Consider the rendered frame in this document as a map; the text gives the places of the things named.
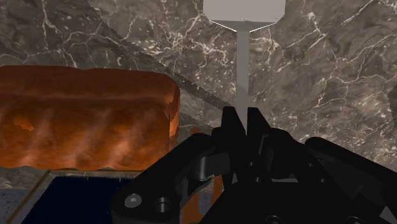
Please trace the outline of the brown bread loaf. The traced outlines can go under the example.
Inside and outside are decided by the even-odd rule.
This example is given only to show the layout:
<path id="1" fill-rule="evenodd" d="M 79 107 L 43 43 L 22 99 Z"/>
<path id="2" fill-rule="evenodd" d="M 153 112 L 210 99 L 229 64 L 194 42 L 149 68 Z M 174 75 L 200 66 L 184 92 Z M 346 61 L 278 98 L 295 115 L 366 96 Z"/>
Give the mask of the brown bread loaf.
<path id="1" fill-rule="evenodd" d="M 180 90 L 165 74 L 0 67 L 0 166 L 148 168 L 175 145 Z"/>

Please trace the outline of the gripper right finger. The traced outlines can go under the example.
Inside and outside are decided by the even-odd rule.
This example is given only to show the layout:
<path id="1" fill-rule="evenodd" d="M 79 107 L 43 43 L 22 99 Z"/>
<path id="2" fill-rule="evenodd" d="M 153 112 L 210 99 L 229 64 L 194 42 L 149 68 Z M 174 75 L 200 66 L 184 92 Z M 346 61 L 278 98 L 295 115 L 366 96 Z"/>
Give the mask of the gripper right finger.
<path id="1" fill-rule="evenodd" d="M 349 224 L 397 224 L 397 172 L 321 137 L 299 143 L 272 128 L 258 108 L 248 108 L 247 115 L 248 135 L 259 139 L 256 163 L 272 179 L 327 187 L 351 210 Z"/>

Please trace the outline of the grey spatula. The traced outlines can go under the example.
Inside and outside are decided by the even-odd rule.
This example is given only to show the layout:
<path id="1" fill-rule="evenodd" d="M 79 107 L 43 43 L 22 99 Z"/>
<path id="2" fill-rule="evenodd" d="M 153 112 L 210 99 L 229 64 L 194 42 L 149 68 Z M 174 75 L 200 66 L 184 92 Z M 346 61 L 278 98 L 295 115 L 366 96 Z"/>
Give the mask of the grey spatula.
<path id="1" fill-rule="evenodd" d="M 276 24 L 285 13 L 286 0 L 203 0 L 203 12 L 213 23 L 237 34 L 237 114 L 247 129 L 249 92 L 249 37 L 253 31 Z"/>

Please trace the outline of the orange block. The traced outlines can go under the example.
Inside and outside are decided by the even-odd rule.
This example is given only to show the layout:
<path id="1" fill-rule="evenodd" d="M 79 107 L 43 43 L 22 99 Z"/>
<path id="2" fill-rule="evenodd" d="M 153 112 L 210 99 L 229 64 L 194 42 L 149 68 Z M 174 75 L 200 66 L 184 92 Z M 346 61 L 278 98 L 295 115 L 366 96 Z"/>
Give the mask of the orange block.
<path id="1" fill-rule="evenodd" d="M 222 192 L 222 177 L 213 177 L 211 182 L 203 189 L 199 190 L 185 205 L 181 211 L 180 224 L 197 224 Z"/>

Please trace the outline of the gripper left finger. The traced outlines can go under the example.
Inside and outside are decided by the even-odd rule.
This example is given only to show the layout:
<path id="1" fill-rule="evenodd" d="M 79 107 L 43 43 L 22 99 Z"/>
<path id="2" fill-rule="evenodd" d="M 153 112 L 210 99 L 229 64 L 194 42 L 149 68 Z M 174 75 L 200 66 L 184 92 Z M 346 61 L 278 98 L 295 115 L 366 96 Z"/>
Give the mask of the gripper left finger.
<path id="1" fill-rule="evenodd" d="M 220 127 L 191 135 L 114 194 L 112 224 L 179 224 L 180 210 L 213 176 L 225 188 L 236 183 L 233 151 L 246 127 L 247 109 L 223 108 Z"/>

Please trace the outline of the dark blue grey-rimmed flat panel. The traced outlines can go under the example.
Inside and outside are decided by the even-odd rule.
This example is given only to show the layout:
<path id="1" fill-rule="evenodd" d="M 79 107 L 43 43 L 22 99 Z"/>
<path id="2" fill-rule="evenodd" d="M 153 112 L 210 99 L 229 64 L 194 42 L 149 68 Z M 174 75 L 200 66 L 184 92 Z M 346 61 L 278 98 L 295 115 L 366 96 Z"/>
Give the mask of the dark blue grey-rimmed flat panel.
<path id="1" fill-rule="evenodd" d="M 11 169 L 0 181 L 0 224 L 111 224 L 109 201 L 140 171 Z"/>

